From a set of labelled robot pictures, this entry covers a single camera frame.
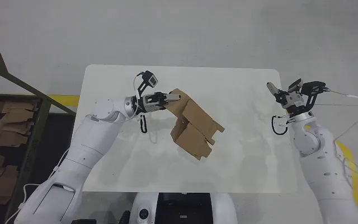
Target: black cable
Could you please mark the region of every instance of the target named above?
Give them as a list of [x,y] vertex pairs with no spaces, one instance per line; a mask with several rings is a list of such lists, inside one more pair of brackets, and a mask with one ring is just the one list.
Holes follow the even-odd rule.
[[278,136],[283,136],[284,134],[286,134],[286,132],[288,131],[288,127],[286,127],[285,131],[282,133],[277,133],[275,131],[275,127],[274,127],[274,118],[281,118],[280,116],[272,116],[271,118],[271,126],[272,126],[272,130],[274,131],[275,134],[277,134]]
[[145,120],[145,116],[141,115],[140,116],[140,130],[142,131],[142,133],[146,134],[146,132],[148,132],[147,130],[147,121]]
[[129,217],[130,217],[130,211],[125,211],[122,214],[122,217],[118,224],[128,224],[129,223]]

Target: white table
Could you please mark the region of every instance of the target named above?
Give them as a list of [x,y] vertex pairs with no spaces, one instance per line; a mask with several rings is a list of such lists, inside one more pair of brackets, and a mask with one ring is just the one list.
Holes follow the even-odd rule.
[[[212,153],[198,161],[173,143],[176,118],[169,111],[147,114],[148,133],[135,119],[123,125],[113,147],[93,168],[88,192],[229,192],[296,191],[289,135],[276,136],[271,116],[284,110],[266,88],[280,87],[271,69],[88,66],[79,100],[76,129],[100,98],[133,96],[133,78],[141,71],[159,83],[144,94],[179,88],[224,128],[213,139]],[[142,81],[137,78],[136,86]]]

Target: stacked cardboard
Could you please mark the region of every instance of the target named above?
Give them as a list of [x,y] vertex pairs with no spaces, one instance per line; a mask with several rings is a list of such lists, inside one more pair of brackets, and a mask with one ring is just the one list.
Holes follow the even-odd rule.
[[34,122],[28,120],[34,116],[36,102],[0,102],[0,146],[18,147],[26,144],[29,130]]
[[208,142],[214,145],[213,135],[217,130],[223,132],[225,128],[214,121],[183,91],[176,88],[171,94],[181,96],[180,100],[172,101],[165,106],[178,118],[171,132],[173,141],[198,160],[202,156],[208,157],[211,153]]
[[12,195],[17,181],[17,166],[2,167],[4,157],[0,156],[0,204],[6,204]]

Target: wire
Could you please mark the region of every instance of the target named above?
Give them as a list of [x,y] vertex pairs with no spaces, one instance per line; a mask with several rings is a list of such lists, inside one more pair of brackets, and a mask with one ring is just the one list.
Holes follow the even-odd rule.
[[54,175],[55,172],[58,170],[58,168],[60,167],[60,164],[61,164],[61,162],[62,162],[62,159],[63,159],[63,157],[65,156],[65,154],[68,152],[68,150],[69,150],[69,148],[62,154],[60,160],[58,161],[57,165],[56,165],[56,166],[54,167],[54,169],[52,170],[52,172],[51,172],[51,174],[50,174],[50,176],[49,176],[48,179],[50,179],[50,178],[52,177],[52,175]]
[[12,215],[10,216],[10,218],[8,218],[5,222],[5,224],[7,224],[12,218],[14,218],[14,216],[16,214],[18,214],[18,212],[22,209],[23,205],[25,204],[26,202],[26,199],[27,199],[27,194],[26,194],[26,187],[29,186],[29,185],[32,185],[32,186],[39,186],[40,184],[25,184],[23,186],[23,201],[22,203],[18,206],[18,210]]
[[278,136],[283,136],[288,131],[288,127],[286,127],[285,131],[282,132],[282,133],[276,132],[275,127],[274,127],[274,118],[282,118],[282,117],[281,116],[276,116],[276,115],[272,116],[272,118],[271,118],[271,126],[272,126],[272,130],[274,131],[275,134],[277,134]]
[[135,79],[136,79],[138,76],[140,76],[141,74],[142,74],[142,73],[139,73],[139,74],[136,75],[136,76],[134,77],[134,79],[133,79],[133,89],[134,89],[134,91],[135,91],[135,104],[136,104],[136,108],[135,108],[134,114],[133,114],[130,118],[128,118],[127,120],[123,121],[122,123],[127,122],[128,120],[130,120],[130,119],[132,119],[133,117],[137,116],[137,115],[136,115],[136,112],[138,111],[139,104],[138,104],[137,91],[136,91],[136,89],[135,89]]
[[350,94],[343,94],[341,92],[333,91],[333,90],[331,90],[329,88],[324,89],[324,91],[325,92],[334,92],[335,94],[340,94],[340,95],[344,95],[344,96],[351,97],[351,98],[358,98],[358,96],[350,95]]
[[337,139],[339,139],[340,137],[342,137],[344,134],[346,134],[351,128],[353,128],[356,124],[358,124],[358,121],[354,122],[347,130],[345,130],[340,136],[338,136],[337,138],[335,138],[335,141]]
[[7,224],[16,214],[18,214],[19,211],[20,209],[18,209],[12,216],[10,216],[10,218],[6,220],[5,224]]

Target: yellow floor line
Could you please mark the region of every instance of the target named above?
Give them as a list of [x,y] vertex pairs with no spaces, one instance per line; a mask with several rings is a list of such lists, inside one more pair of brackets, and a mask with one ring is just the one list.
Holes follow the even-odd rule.
[[71,95],[48,95],[64,106],[78,106],[79,96]]
[[[354,157],[352,151],[344,144],[342,144],[340,141],[336,141],[336,142],[339,148],[342,150],[343,155],[350,160],[350,161],[347,160],[349,168],[354,171],[358,171],[356,165],[354,164]],[[351,175],[352,175],[353,198],[354,201],[356,202],[356,205],[358,206],[358,174],[352,171]]]

